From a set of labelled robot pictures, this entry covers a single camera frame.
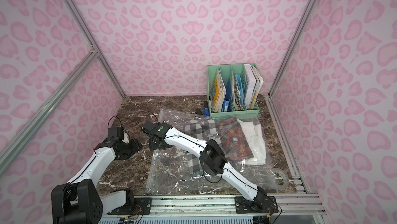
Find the clear plastic vacuum bag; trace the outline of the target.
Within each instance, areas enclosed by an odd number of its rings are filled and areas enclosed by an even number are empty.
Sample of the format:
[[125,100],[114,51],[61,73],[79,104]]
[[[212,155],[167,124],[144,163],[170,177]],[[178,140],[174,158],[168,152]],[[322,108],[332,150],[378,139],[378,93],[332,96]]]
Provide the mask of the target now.
[[157,137],[150,140],[154,150],[146,192],[153,195],[233,193],[226,182],[226,165],[255,186],[268,192],[288,188],[287,173],[271,158],[263,128],[256,115],[221,117],[163,109],[160,130],[170,125],[177,134],[168,134],[180,145],[168,145]]

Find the red plaid shirt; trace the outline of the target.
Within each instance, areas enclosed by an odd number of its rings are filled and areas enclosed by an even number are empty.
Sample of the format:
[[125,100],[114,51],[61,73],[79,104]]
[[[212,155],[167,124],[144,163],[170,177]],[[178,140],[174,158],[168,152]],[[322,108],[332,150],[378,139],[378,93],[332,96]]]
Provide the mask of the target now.
[[221,119],[218,133],[229,161],[240,162],[254,157],[238,119]]

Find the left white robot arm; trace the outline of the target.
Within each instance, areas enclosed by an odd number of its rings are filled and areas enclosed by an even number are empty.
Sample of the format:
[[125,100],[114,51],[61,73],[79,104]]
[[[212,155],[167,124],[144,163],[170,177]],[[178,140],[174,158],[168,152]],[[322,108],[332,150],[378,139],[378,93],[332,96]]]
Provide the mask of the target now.
[[54,224],[97,224],[103,215],[117,208],[135,209],[131,189],[121,189],[99,196],[97,184],[114,160],[128,160],[142,149],[134,139],[105,139],[96,146],[86,165],[67,183],[56,186],[51,193]]

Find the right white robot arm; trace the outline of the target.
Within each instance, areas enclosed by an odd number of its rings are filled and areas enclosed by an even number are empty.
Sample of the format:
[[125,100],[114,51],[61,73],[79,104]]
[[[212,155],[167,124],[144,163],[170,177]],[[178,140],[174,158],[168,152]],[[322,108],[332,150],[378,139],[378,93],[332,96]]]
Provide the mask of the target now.
[[179,147],[193,154],[200,161],[205,175],[220,176],[237,189],[244,197],[251,211],[263,213],[266,204],[270,203],[267,192],[241,175],[227,160],[218,143],[193,138],[167,123],[152,123],[147,121],[142,132],[149,137],[151,151],[165,150],[172,146]]

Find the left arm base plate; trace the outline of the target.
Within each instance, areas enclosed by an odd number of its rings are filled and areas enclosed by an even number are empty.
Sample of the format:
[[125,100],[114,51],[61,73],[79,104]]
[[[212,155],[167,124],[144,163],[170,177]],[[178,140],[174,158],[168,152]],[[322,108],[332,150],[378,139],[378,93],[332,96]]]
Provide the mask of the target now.
[[126,203],[108,212],[108,215],[149,215],[152,208],[152,201],[153,198],[151,197],[135,197],[132,203]]

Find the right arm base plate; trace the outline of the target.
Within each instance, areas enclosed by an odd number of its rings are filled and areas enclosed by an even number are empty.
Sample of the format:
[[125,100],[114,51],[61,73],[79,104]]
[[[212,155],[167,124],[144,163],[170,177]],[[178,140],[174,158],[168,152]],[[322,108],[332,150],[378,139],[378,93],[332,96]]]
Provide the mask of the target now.
[[249,201],[244,197],[235,197],[237,214],[278,214],[280,209],[274,196],[264,196],[260,200]]

